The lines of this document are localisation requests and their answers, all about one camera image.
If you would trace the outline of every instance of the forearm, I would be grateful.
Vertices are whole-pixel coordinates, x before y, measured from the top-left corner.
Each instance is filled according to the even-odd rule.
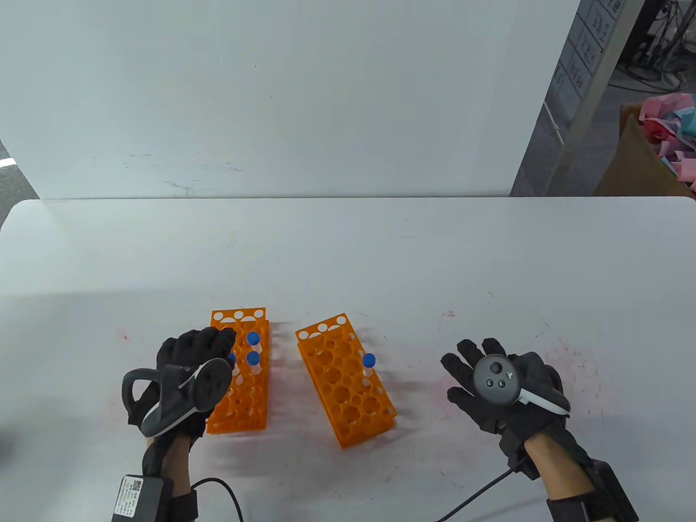
[[[534,435],[525,442],[525,449],[539,470],[550,500],[594,491],[587,473],[553,439],[543,434]],[[614,519],[602,522],[614,522]]]
[[[148,446],[154,441],[148,439]],[[189,449],[191,439],[184,435],[179,435],[174,439],[172,447],[169,448],[162,464],[162,476],[174,482],[172,497],[180,497],[191,493],[191,479],[189,477]]]

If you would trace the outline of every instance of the white table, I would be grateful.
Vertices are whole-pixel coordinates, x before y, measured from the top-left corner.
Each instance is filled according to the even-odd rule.
[[[439,365],[491,335],[556,366],[571,429],[642,519],[691,520],[695,219],[676,198],[21,203],[0,233],[3,519],[109,520],[143,449],[123,374],[210,310],[266,306],[269,428],[206,436],[191,462],[248,521],[434,520],[504,471]],[[293,336],[341,312],[400,413],[347,451]],[[199,498],[201,521],[235,519],[217,486]],[[549,520],[544,499],[514,475],[454,520]]]

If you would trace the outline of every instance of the wrist strap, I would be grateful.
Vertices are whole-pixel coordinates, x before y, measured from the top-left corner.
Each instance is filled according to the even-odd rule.
[[[561,500],[547,500],[553,522],[596,522],[610,518],[611,499],[603,491],[591,491]]]
[[[198,518],[198,495],[196,490],[169,501],[167,522],[192,522]]]

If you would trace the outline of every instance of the battery pack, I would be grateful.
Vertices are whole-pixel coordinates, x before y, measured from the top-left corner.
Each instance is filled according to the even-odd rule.
[[[124,476],[111,522],[166,522],[173,487],[167,478]]]

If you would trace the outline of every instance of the test tube rack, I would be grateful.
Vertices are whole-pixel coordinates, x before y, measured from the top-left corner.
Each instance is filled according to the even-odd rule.
[[[397,412],[373,371],[363,375],[365,350],[345,314],[295,332],[297,347],[341,448],[392,429]]]
[[[230,389],[208,419],[209,434],[250,432],[266,429],[271,369],[271,324],[265,308],[213,310],[210,326],[237,332],[231,353],[237,359]],[[254,375],[246,362],[251,347],[246,336],[255,331],[261,336],[261,373]]]

